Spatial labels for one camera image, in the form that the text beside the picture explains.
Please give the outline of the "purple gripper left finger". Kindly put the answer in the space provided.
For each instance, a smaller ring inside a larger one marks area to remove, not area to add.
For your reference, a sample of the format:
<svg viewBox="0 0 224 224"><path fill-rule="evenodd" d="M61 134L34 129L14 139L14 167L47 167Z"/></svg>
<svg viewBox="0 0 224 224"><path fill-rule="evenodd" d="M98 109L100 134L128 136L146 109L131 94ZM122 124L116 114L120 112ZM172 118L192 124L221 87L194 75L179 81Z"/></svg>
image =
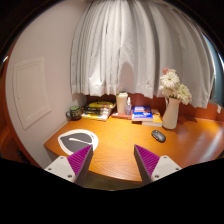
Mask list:
<svg viewBox="0 0 224 224"><path fill-rule="evenodd" d="M68 157L59 156L45 168L45 171L82 186L85 182L92 156L93 146L89 145Z"/></svg>

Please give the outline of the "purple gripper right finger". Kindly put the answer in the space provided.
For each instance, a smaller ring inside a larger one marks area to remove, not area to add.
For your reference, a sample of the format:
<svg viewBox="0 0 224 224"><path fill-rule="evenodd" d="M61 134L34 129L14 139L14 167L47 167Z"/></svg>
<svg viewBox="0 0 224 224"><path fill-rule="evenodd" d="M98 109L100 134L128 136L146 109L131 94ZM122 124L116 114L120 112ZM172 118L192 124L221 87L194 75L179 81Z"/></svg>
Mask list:
<svg viewBox="0 0 224 224"><path fill-rule="evenodd" d="M181 170L181 167L167 155L158 156L139 145L134 145L134 156L144 184Z"/></svg>

